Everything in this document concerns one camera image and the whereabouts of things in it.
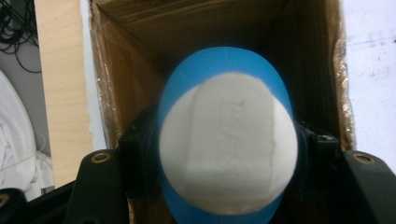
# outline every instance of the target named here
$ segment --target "wooden panel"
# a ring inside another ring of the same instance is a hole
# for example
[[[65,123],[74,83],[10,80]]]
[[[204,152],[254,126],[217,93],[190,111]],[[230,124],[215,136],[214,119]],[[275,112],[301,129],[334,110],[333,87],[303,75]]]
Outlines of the wooden panel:
[[[55,186],[92,152],[79,0],[35,0]]]

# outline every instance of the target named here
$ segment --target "white cloth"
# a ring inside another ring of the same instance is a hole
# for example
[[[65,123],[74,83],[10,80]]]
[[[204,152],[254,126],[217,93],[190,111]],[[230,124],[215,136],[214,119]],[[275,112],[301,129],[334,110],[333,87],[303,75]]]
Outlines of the white cloth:
[[[27,112],[0,71],[0,189],[21,189],[29,201],[40,196],[41,188],[53,185],[49,161],[42,153],[36,153]]]

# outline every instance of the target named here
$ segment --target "bolt hole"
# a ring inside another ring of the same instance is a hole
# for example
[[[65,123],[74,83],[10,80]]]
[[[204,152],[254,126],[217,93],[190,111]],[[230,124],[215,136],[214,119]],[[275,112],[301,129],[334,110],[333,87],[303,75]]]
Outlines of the bolt hole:
[[[355,160],[364,163],[364,164],[373,164],[375,163],[375,160],[367,155],[364,154],[354,154],[353,157],[355,158]]]
[[[100,153],[95,154],[95,155],[92,156],[91,162],[93,162],[93,163],[101,163],[101,162],[110,160],[110,157],[111,156],[110,156],[109,153],[100,152]]]

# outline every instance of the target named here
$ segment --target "white object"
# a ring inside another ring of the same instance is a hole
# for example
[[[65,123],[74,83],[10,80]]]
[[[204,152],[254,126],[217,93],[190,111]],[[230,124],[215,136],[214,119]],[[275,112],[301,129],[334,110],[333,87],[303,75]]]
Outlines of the white object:
[[[396,174],[396,1],[342,2],[356,149]]]
[[[297,140],[286,109],[261,80],[228,73],[174,104],[160,155],[171,186],[187,202],[242,215],[264,208],[288,185]]]
[[[20,97],[0,71],[0,189],[21,189],[32,200],[42,188],[53,186],[51,172],[50,158],[36,154],[32,124]]]

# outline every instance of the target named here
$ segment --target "cardboard box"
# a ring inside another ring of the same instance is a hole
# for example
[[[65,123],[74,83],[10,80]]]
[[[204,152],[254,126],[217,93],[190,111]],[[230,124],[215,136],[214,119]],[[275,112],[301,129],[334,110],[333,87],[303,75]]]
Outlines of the cardboard box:
[[[92,44],[107,144],[199,49],[230,46],[266,58],[282,76],[296,117],[352,149],[345,33],[338,0],[93,0]]]

